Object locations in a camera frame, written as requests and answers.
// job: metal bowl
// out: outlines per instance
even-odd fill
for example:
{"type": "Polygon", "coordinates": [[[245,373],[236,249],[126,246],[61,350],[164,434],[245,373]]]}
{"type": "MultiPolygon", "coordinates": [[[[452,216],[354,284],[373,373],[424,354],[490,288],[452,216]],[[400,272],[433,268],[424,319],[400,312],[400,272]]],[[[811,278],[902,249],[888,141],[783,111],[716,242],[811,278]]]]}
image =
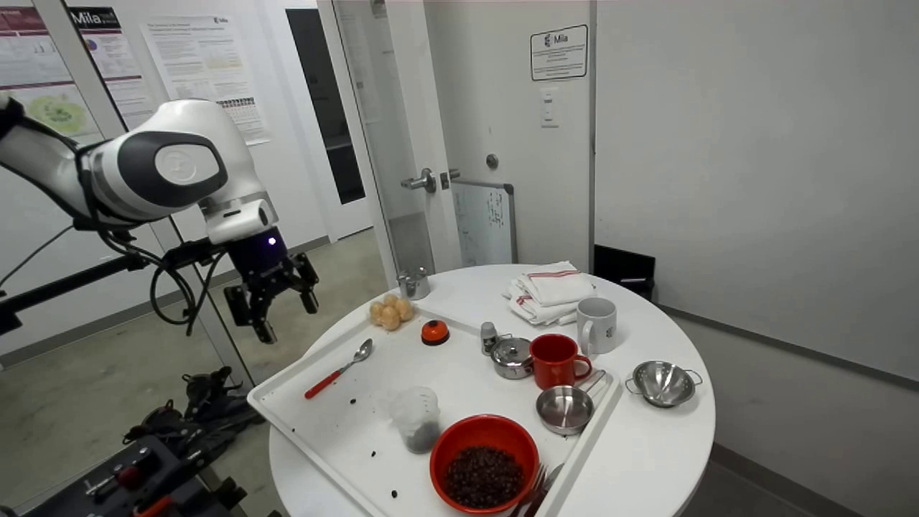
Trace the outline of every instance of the metal bowl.
{"type": "Polygon", "coordinates": [[[575,437],[591,421],[595,401],[575,386],[552,386],[539,393],[538,413],[552,434],[575,437]]]}
{"type": "Polygon", "coordinates": [[[490,347],[493,370],[506,378],[525,378],[535,370],[525,340],[498,340],[490,347]]]}
{"type": "Polygon", "coordinates": [[[656,409],[678,409],[694,393],[700,375],[671,363],[644,363],[631,370],[635,391],[656,409]]]}

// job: round white table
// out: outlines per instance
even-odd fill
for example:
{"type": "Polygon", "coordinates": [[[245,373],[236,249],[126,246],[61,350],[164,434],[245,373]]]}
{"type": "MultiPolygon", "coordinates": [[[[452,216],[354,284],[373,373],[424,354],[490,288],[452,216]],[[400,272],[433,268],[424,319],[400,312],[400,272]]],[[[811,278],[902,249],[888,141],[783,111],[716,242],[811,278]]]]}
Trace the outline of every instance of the round white table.
{"type": "MultiPolygon", "coordinates": [[[[523,269],[523,263],[500,263],[440,272],[431,275],[433,291],[417,304],[473,325],[513,322],[502,291],[523,269]]],[[[667,360],[697,370],[704,383],[674,410],[650,409],[638,393],[622,391],[559,513],[671,517],[686,505],[710,463],[716,440],[712,378],[690,337],[667,312],[611,282],[595,278],[595,284],[602,298],[618,304],[621,340],[611,354],[595,360],[595,367],[605,367],[622,383],[635,364],[667,360]]],[[[368,319],[368,304],[337,322],[308,354],[327,347],[330,337],[368,319]]],[[[294,517],[361,513],[279,430],[269,430],[269,472],[294,517]]]]}

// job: small bowl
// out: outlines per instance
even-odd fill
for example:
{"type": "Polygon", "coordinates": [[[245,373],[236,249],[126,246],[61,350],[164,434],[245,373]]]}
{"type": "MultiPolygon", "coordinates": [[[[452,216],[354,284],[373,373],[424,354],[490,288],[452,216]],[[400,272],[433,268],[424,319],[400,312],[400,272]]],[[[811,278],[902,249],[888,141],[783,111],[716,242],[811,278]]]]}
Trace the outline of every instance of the small bowl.
{"type": "Polygon", "coordinates": [[[525,502],[535,493],[538,482],[543,479],[539,452],[535,437],[513,419],[506,419],[498,413],[477,413],[444,427],[431,452],[429,472],[440,499],[453,510],[473,513],[473,517],[512,513],[519,502],[525,502]],[[469,509],[456,502],[444,485],[449,485],[452,463],[466,447],[498,447],[502,453],[512,453],[513,463],[523,469],[519,492],[509,502],[490,505],[490,509],[469,509]]]}
{"type": "Polygon", "coordinates": [[[487,357],[493,370],[506,378],[525,378],[535,373],[525,340],[498,340],[487,357]]]}
{"type": "Polygon", "coordinates": [[[630,387],[638,391],[656,409],[678,409],[700,386],[700,375],[671,363],[644,363],[631,370],[630,387]]]}
{"type": "Polygon", "coordinates": [[[539,393],[538,413],[552,434],[575,437],[591,421],[595,401],[575,386],[552,386],[539,393]]]}

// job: door handle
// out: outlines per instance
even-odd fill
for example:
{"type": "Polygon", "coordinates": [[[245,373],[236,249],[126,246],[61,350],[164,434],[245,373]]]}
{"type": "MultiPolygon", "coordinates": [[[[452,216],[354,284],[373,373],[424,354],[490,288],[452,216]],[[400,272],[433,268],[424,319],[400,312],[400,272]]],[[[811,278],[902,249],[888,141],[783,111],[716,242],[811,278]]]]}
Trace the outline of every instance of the door handle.
{"type": "Polygon", "coordinates": [[[403,180],[406,190],[429,190],[429,192],[437,192],[437,179],[431,170],[423,170],[419,179],[406,179],[403,180]]]}

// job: metal frame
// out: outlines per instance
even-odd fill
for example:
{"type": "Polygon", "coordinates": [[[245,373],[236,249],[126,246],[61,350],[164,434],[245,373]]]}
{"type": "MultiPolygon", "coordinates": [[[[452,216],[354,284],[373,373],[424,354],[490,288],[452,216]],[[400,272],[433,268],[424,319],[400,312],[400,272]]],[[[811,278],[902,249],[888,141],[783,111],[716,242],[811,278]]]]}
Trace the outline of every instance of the metal frame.
{"type": "MultiPolygon", "coordinates": [[[[95,60],[88,58],[77,29],[71,25],[64,0],[35,0],[35,9],[41,12],[41,18],[50,29],[50,38],[57,47],[61,60],[65,64],[77,93],[83,95],[101,136],[104,137],[123,136],[126,123],[120,120],[120,111],[114,110],[113,95],[95,68],[95,60]]],[[[180,232],[172,219],[154,220],[154,223],[149,223],[149,230],[164,249],[172,249],[180,243],[180,232]]],[[[183,278],[189,282],[196,295],[205,291],[205,278],[200,278],[197,268],[193,268],[193,272],[183,272],[183,278]]],[[[229,337],[229,330],[228,330],[228,325],[210,295],[200,304],[197,327],[207,334],[207,341],[213,344],[216,357],[228,367],[233,367],[233,383],[239,383],[245,387],[256,387],[256,378],[252,378],[246,363],[241,360],[241,354],[239,354],[239,347],[236,347],[236,341],[233,341],[233,337],[229,337]]]]}

